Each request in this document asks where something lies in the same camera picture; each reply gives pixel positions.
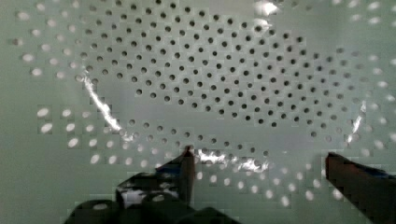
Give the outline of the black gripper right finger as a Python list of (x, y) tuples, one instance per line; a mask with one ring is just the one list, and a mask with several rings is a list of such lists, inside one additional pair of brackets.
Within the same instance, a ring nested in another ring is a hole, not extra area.
[(330, 152), (327, 180), (374, 224), (395, 224), (395, 176)]

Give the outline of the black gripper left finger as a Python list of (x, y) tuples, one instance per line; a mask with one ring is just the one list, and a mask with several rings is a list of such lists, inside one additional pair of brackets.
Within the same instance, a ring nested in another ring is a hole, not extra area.
[(64, 224), (240, 224), (213, 207), (191, 207), (194, 155), (187, 146), (152, 173), (138, 173), (116, 186), (114, 200), (89, 200)]

